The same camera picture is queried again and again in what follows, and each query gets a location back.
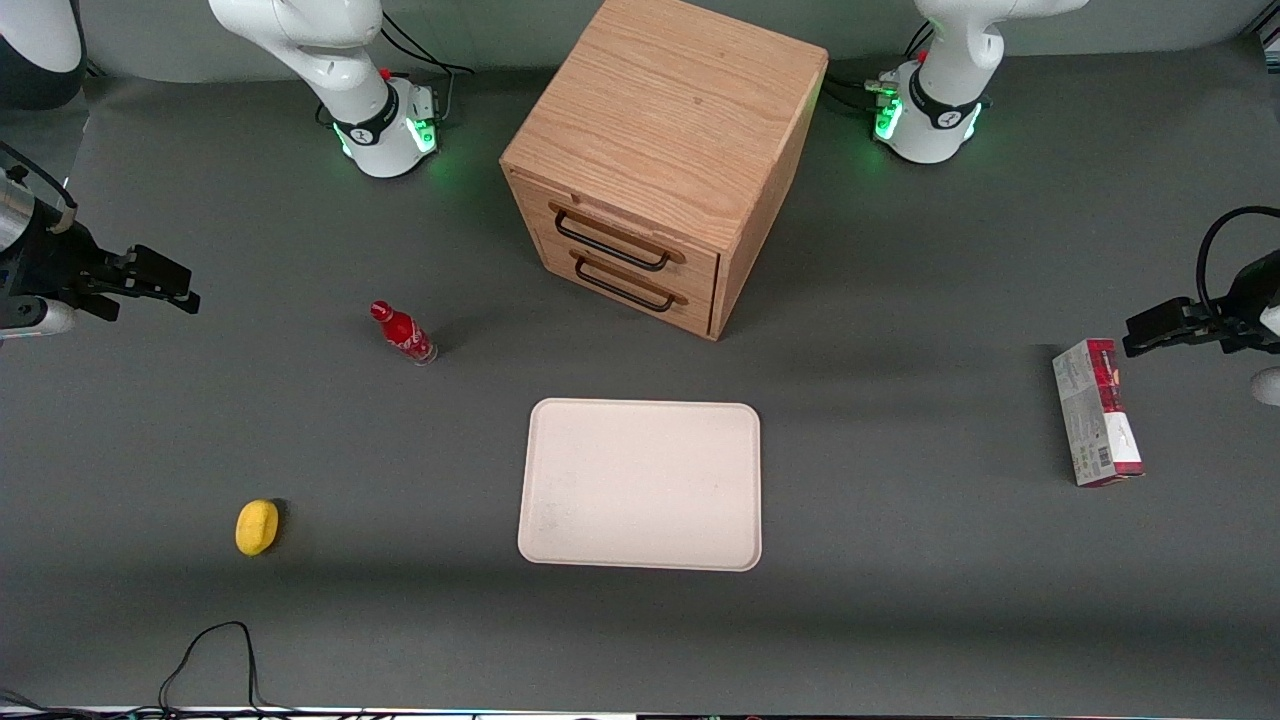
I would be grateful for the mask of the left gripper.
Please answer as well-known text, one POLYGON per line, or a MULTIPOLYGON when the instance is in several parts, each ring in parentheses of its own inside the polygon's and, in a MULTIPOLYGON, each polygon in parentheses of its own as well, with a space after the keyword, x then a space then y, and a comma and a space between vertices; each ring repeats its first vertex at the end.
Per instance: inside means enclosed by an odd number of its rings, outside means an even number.
POLYGON ((1279 354, 1279 254, 1270 252, 1240 269, 1220 299, 1210 297, 1206 272, 1207 254, 1202 252, 1196 261, 1196 290, 1204 310, 1204 327, 1190 299, 1166 300, 1125 320, 1123 347, 1128 357, 1215 342, 1224 354, 1242 350, 1279 354))

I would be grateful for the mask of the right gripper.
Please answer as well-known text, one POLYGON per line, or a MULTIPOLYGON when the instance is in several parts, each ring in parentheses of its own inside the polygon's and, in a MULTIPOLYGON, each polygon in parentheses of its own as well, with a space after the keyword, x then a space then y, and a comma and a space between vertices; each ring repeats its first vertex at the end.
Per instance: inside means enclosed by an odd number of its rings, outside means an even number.
POLYGON ((116 286, 93 284, 116 255, 100 249, 81 224, 54 234, 55 214, 50 205, 36 205, 24 231, 3 250, 4 302, 22 296, 56 300, 104 322, 120 315, 120 304, 111 296, 151 299, 198 313, 201 297, 191 292, 191 269, 143 245, 131 246, 116 259, 116 286))

